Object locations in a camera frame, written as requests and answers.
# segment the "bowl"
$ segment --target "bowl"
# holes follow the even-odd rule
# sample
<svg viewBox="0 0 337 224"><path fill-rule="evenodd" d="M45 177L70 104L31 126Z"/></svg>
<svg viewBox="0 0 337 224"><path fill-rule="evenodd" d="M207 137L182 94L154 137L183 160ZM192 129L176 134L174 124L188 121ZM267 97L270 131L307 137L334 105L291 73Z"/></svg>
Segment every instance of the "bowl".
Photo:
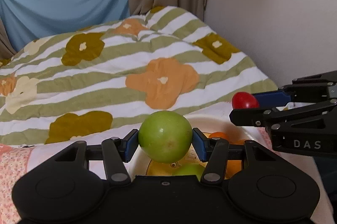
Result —
<svg viewBox="0 0 337 224"><path fill-rule="evenodd" d="M185 118L190 122L192 128L199 128L206 136L213 132L225 132L230 138L230 142L241 139L253 139L244 128L233 125L229 118L219 118L211 115L186 115ZM136 175L172 175L172 173L185 163L197 162L203 166L207 163L200 162L198 156L191 145L187 154L171 164L158 163L151 160L138 146L132 160L129 163L129 175L134 179Z"/></svg>

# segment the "green apple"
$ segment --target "green apple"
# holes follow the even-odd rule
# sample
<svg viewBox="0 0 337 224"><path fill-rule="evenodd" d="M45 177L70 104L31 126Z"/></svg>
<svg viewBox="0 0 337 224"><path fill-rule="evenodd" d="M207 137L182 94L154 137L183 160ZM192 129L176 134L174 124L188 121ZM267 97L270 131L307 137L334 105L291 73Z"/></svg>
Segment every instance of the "green apple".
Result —
<svg viewBox="0 0 337 224"><path fill-rule="evenodd" d="M159 163L182 159L192 143L192 127L182 115L158 111L146 118L138 133L143 151Z"/></svg>
<svg viewBox="0 0 337 224"><path fill-rule="evenodd" d="M173 173L173 175L196 175L200 181L204 170L205 167L198 163L187 163L179 167L178 170Z"/></svg>

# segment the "white wall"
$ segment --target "white wall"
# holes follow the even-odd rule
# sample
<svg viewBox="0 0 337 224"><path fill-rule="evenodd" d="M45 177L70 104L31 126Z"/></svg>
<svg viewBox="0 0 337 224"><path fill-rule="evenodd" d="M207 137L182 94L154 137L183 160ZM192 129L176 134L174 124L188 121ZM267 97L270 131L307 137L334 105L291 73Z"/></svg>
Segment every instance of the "white wall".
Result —
<svg viewBox="0 0 337 224"><path fill-rule="evenodd" d="M208 0L205 22L278 85L337 70L337 0Z"/></svg>

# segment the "red egg-shaped object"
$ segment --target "red egg-shaped object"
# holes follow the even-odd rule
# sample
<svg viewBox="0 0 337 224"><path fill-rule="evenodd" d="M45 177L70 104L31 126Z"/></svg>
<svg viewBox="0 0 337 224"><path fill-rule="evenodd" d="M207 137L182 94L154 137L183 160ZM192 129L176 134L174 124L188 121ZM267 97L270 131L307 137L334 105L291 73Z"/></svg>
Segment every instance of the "red egg-shaped object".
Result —
<svg viewBox="0 0 337 224"><path fill-rule="evenodd" d="M233 109L257 108L259 107L257 99L247 92L238 92L232 98Z"/></svg>

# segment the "screw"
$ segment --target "screw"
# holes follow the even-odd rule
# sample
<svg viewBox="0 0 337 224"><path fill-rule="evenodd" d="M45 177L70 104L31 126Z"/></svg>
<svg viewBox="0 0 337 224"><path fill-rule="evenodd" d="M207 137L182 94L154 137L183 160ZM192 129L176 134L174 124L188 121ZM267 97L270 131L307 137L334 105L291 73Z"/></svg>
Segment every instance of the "screw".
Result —
<svg viewBox="0 0 337 224"><path fill-rule="evenodd" d="M128 176L124 173L115 173L111 176L111 179L116 182L122 182L127 180Z"/></svg>
<svg viewBox="0 0 337 224"><path fill-rule="evenodd" d="M281 127L281 125L280 124L278 124L278 123L276 123L276 124L273 124L272 125L272 130L277 130L277 129L279 129Z"/></svg>
<svg viewBox="0 0 337 224"><path fill-rule="evenodd" d="M204 175L203 178L209 182L215 182L220 179L220 176L216 173L208 173Z"/></svg>

